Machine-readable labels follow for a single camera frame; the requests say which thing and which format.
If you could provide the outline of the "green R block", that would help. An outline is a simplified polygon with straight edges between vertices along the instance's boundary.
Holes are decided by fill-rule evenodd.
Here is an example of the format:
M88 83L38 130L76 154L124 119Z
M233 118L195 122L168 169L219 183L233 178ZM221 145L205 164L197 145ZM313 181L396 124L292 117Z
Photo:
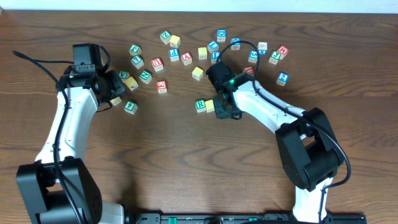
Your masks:
M197 100L195 102L195 108L197 110L197 113L201 113L201 112L206 111L205 100Z

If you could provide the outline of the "yellow O block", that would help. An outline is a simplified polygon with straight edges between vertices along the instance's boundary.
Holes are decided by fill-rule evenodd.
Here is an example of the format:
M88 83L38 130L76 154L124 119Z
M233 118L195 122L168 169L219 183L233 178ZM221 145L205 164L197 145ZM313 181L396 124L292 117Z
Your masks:
M207 113L214 112L215 106L214 106L213 100L206 100L205 101L205 107L206 107L206 112Z

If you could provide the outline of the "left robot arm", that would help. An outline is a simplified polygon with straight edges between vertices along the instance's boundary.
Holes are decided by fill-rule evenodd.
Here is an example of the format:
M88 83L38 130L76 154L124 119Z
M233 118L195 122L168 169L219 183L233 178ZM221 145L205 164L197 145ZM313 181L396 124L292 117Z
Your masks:
M84 164L91 120L99 106L124 93L114 71L64 74L49 136L16 180L32 223L131 223L125 206L106 202Z

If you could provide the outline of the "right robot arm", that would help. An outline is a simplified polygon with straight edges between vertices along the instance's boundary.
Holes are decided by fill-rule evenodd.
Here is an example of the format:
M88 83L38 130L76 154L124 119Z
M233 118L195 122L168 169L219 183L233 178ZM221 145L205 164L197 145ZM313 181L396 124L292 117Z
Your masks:
M342 164L350 167L326 114L292 106L265 90L257 81L232 78L213 81L219 119L250 114L274 134L282 166L295 185L293 216L297 221L320 223L326 218L328 189Z

